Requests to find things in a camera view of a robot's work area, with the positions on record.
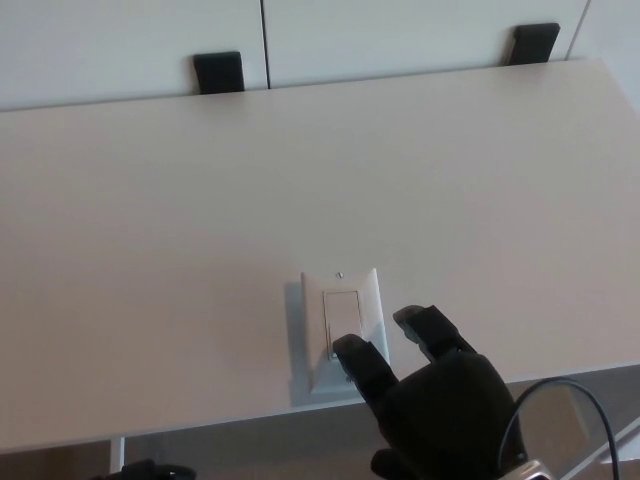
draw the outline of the white table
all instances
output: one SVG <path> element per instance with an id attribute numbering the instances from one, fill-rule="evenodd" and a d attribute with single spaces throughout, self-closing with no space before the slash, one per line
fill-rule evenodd
<path id="1" fill-rule="evenodd" d="M 640 142 L 599 62 L 0 114 L 0 451 L 307 394 L 300 272 L 376 267 L 507 381 L 640 363 Z"/>

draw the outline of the white light switch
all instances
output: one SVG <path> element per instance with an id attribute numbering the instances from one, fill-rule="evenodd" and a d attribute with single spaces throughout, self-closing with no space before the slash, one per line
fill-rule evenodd
<path id="1" fill-rule="evenodd" d="M 324 318 L 327 324 L 327 352 L 333 353 L 333 342 L 348 333 L 362 336 L 362 316 L 358 302 L 358 292 L 325 292 Z"/>
<path id="2" fill-rule="evenodd" d="M 333 355 L 333 342 L 353 333 L 389 361 L 375 269 L 362 273 L 302 274 L 311 394 L 357 391 Z"/>

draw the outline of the white cabinet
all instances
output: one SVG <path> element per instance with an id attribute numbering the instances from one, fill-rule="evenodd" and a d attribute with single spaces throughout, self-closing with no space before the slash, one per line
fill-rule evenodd
<path id="1" fill-rule="evenodd" d="M 602 57 L 640 111 L 640 2 L 593 0 L 571 58 Z"/>
<path id="2" fill-rule="evenodd" d="M 564 59 L 586 0 L 266 0 L 274 87 L 500 63 L 512 27 L 557 22 Z"/>
<path id="3" fill-rule="evenodd" d="M 257 1 L 6 0 L 0 110 L 193 93 L 191 55 L 226 50 L 266 87 Z"/>

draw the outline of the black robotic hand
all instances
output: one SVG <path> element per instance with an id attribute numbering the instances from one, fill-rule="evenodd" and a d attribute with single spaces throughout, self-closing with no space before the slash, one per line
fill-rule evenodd
<path id="1" fill-rule="evenodd" d="M 196 480 L 196 476 L 196 472 L 187 467 L 156 465 L 153 460 L 143 460 L 126 465 L 121 472 L 91 480 Z"/>
<path id="2" fill-rule="evenodd" d="M 333 344 L 391 447 L 374 455 L 372 470 L 387 480 L 496 480 L 525 464 L 516 424 L 497 465 L 514 401 L 489 360 L 434 306 L 394 319 L 431 361 L 401 381 L 370 342 L 347 335 Z"/>

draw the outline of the cable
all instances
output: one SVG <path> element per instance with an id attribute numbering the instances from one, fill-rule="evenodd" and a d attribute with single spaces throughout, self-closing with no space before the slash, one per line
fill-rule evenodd
<path id="1" fill-rule="evenodd" d="M 539 382 L 527 388 L 522 393 L 522 395 L 518 397 L 518 400 L 516 400 L 515 403 L 513 414 L 511 415 L 509 423 L 507 424 L 507 428 L 505 429 L 504 435 L 502 436 L 500 448 L 498 449 L 498 471 L 502 470 L 502 455 L 504 453 L 504 448 L 507 444 L 507 438 L 509 437 L 511 427 L 518 418 L 520 409 L 534 393 L 538 392 L 542 388 L 553 385 L 566 385 L 568 387 L 573 387 L 576 390 L 580 390 L 589 398 L 589 400 L 591 400 L 591 403 L 596 408 L 598 414 L 600 415 L 600 418 L 602 419 L 602 424 L 604 425 L 604 430 L 607 434 L 607 441 L 609 442 L 609 452 L 611 455 L 611 468 L 613 470 L 613 480 L 620 480 L 620 461 L 618 459 L 618 446 L 616 444 L 616 437 L 613 434 L 613 429 L 611 428 L 611 423 L 609 422 L 609 418 L 607 417 L 604 408 L 602 407 L 596 396 L 591 392 L 591 390 L 589 390 L 577 380 L 568 377 L 555 377 L 540 380 Z"/>

